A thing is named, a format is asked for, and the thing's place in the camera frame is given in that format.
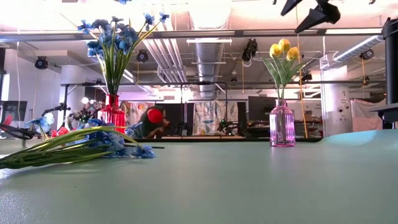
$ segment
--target silver air duct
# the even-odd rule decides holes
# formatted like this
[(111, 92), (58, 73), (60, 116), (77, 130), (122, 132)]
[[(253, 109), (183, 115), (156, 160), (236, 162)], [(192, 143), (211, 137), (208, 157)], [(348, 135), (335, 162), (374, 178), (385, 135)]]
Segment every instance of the silver air duct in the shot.
[[(195, 30), (227, 29), (229, 15), (231, 13), (230, 0), (203, 0), (190, 3), (190, 17), (192, 27)], [(211, 64), (220, 62), (224, 45), (221, 43), (197, 43), (195, 44), (198, 74), (200, 81), (215, 82), (220, 65)], [(201, 85), (200, 96), (202, 98), (214, 98), (214, 85)]]
[(375, 47), (378, 44), (383, 43), (383, 36), (382, 35), (375, 35), (372, 36), (364, 41), (362, 41), (361, 43), (359, 43), (358, 45), (356, 45), (355, 47), (350, 48), (349, 50), (345, 51), (345, 52), (338, 52), (334, 57), (333, 60), (335, 62), (345, 62), (348, 59), (351, 59), (353, 57), (356, 57), (358, 55), (360, 55), (361, 53), (371, 49), (372, 47)]

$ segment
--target person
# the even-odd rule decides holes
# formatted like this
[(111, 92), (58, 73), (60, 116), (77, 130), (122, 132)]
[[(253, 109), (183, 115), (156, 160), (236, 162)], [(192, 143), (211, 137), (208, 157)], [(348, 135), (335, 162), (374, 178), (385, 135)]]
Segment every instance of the person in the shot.
[(126, 129), (126, 134), (134, 139), (153, 138), (156, 134), (164, 131), (170, 122), (166, 119), (166, 110), (163, 106), (155, 105), (149, 107), (142, 115), (137, 124)]

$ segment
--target patterned curtain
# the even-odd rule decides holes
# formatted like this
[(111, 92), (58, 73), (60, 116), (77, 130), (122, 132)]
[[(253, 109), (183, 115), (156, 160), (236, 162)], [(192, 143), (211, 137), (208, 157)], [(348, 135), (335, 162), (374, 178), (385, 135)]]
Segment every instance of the patterned curtain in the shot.
[[(225, 101), (209, 101), (195, 103), (193, 110), (193, 135), (213, 135), (217, 131), (218, 124), (225, 119)], [(237, 102), (228, 102), (228, 121), (238, 120)]]
[(122, 102), (120, 108), (126, 113), (126, 126), (137, 124), (141, 115), (148, 109), (148, 107), (154, 105), (155, 103)]

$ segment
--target pink glass vase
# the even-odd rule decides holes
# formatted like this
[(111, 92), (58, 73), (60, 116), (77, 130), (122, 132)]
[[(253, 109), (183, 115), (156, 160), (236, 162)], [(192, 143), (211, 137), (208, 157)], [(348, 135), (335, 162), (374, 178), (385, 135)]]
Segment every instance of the pink glass vase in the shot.
[(292, 147), (296, 144), (294, 115), (288, 109), (286, 100), (276, 100), (276, 107), (269, 115), (270, 145), (274, 147)]
[[(115, 126), (124, 127), (124, 111), (119, 109), (119, 96), (106, 95), (105, 108), (98, 112), (98, 118), (103, 119), (105, 123), (113, 123)], [(124, 133), (123, 128), (116, 128), (117, 131)]]

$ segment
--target curtain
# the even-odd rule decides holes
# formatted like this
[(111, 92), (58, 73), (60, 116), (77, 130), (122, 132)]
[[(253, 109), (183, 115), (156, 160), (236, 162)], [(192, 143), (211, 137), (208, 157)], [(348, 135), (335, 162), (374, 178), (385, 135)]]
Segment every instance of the curtain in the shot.
[(237, 102), (228, 102), (227, 109), (225, 107), (225, 101), (215, 100), (195, 103), (192, 134), (214, 135), (219, 133), (217, 131), (218, 124), (222, 119), (225, 119), (225, 112), (228, 113), (228, 121), (238, 121)]
[(129, 103), (123, 101), (120, 108), (126, 113), (126, 126), (137, 124), (141, 115), (148, 109), (148, 107), (154, 105), (155, 103)]
[(381, 130), (382, 119), (379, 118), (377, 112), (369, 112), (369, 110), (375, 106), (383, 106), (385, 104), (386, 100), (382, 100), (378, 103), (368, 103), (357, 99), (352, 100), (351, 112), (353, 117), (353, 131)]

